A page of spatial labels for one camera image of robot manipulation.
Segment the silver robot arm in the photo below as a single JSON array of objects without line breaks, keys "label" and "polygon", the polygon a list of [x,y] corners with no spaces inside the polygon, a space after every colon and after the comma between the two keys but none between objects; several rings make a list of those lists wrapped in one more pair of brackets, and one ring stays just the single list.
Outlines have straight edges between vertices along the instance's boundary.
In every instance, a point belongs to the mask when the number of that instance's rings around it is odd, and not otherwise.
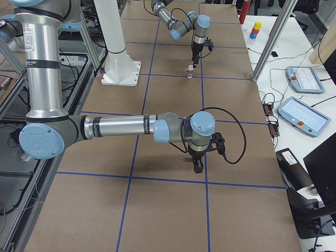
[{"label": "silver robot arm", "polygon": [[[31,157],[49,160],[62,154],[73,144],[118,135],[153,135],[156,143],[181,142],[184,153],[192,158],[194,172],[203,172],[203,156],[210,151],[215,119],[205,111],[186,117],[175,113],[143,114],[119,117],[71,115],[65,108],[60,70],[59,33],[66,26],[82,27],[80,1],[10,1],[14,16],[22,25],[25,66],[27,69],[30,109],[26,125],[19,133],[22,149]],[[167,9],[172,1],[152,1],[154,16],[169,28],[173,40],[193,31],[191,44],[193,64],[199,62],[208,40],[210,17],[191,11],[186,20],[175,19]],[[104,42],[106,66],[103,84],[136,86],[141,62],[127,53],[117,1],[94,1]]]},{"label": "silver robot arm", "polygon": [[191,43],[192,62],[193,68],[196,68],[203,48],[207,47],[209,51],[213,50],[213,42],[207,36],[207,31],[210,27],[210,17],[191,11],[186,14],[184,21],[177,20],[173,16],[173,12],[166,8],[170,3],[171,1],[152,1],[153,13],[167,26],[169,34],[174,41],[181,39],[190,31],[193,32]]}]

